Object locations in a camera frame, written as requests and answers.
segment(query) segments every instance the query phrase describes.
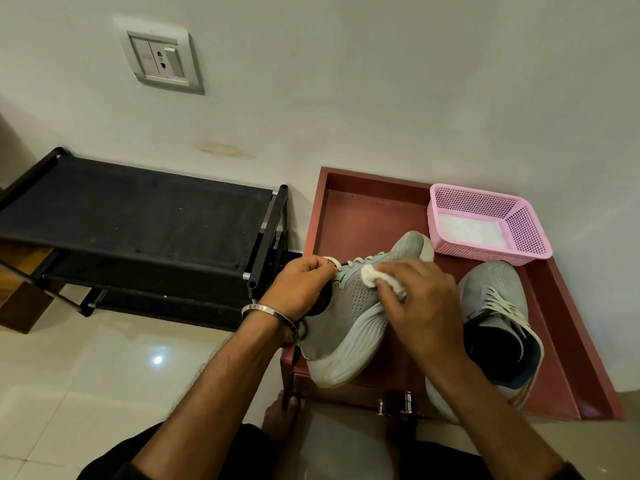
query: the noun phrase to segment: gray sneaker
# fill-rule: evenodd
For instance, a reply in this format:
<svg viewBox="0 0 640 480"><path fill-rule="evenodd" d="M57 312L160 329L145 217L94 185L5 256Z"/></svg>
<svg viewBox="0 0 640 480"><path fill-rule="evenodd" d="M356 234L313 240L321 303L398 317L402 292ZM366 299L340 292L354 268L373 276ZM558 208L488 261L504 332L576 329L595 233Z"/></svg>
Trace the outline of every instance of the gray sneaker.
<svg viewBox="0 0 640 480"><path fill-rule="evenodd" d="M339 387L356 377L375 355L384 336L387 319L377 291L362 282L362 267L408 257L433 261L429 238L409 231L388 253L356 258L346 264L327 258L338 268L331 284L331 298L322 312L306 316L300 327L302 355L318 386Z"/></svg>
<svg viewBox="0 0 640 480"><path fill-rule="evenodd" d="M527 400L542 363L544 347L529 325L527 299L516 270L504 261L487 261L458 284L465 320L465 348L507 400ZM431 402L449 420L457 418L427 380Z"/></svg>

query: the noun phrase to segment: tiled floor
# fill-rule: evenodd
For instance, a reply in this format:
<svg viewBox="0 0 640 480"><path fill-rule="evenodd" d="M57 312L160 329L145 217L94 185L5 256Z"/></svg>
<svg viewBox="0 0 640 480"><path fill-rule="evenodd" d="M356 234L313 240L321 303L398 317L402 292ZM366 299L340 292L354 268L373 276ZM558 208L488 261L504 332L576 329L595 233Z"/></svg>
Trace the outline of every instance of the tiled floor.
<svg viewBox="0 0 640 480"><path fill-rule="evenodd" d="M84 292L65 289L75 299ZM0 480L75 478L117 442L163 420L228 335L104 311L85 318L61 303L28 335L0 330ZM281 384L276 356L247 422L260 425ZM634 419L536 428L588 479L626 479L640 471ZM384 428L371 411L307 403L276 477L389 479ZM424 422L419 438L473 451L455 426Z"/></svg>

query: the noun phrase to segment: pink basket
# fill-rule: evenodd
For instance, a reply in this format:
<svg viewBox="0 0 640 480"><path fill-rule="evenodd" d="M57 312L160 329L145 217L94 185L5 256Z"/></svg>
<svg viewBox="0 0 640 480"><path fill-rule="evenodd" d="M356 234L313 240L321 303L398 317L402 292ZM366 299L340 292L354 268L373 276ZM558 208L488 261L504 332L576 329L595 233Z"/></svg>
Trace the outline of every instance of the pink basket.
<svg viewBox="0 0 640 480"><path fill-rule="evenodd" d="M430 192L427 218L437 253L480 261L502 260L512 266L551 257L551 245L540 221L531 204L523 198L445 184L432 185ZM507 249L447 241L438 222L442 214L498 222Z"/></svg>

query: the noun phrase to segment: white wall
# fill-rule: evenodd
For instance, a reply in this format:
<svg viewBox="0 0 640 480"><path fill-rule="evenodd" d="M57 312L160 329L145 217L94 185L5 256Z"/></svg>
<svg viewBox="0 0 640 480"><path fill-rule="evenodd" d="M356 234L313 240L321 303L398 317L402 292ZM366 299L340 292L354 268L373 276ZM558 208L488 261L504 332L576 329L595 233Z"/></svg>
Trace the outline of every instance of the white wall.
<svg viewBox="0 0 640 480"><path fill-rule="evenodd" d="M60 144L148 168L288 183L297 247L322 165L520 194L615 386L640 388L640 0L0 8L0 114L11 148L26 147L0 153L0 184ZM206 96L140 84L113 15L186 27ZM252 156L202 151L220 144Z"/></svg>

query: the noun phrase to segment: silver bangle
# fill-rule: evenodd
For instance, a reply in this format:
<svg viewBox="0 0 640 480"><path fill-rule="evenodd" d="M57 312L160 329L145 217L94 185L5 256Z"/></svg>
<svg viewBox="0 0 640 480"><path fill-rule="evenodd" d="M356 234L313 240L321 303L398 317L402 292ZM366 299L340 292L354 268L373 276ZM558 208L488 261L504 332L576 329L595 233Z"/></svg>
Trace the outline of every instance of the silver bangle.
<svg viewBox="0 0 640 480"><path fill-rule="evenodd" d="M289 320L288 318L286 318L286 316L281 314L279 311L274 310L273 308L270 308L270 307L264 306L264 305L260 305L260 303L250 303L249 305L245 306L242 309L242 318L243 318L243 320L246 318L246 316L249 313L251 313L254 310L258 310L260 312L268 313L269 315L272 315L272 316L276 317L280 322L284 323L284 325L286 325L286 327L289 330L291 330L291 336L293 337L293 343L292 344L285 344L285 345L283 345L283 347L296 345L298 343L298 340L300 339L300 334L298 332L298 328L295 325L293 325L293 322L291 320Z"/></svg>

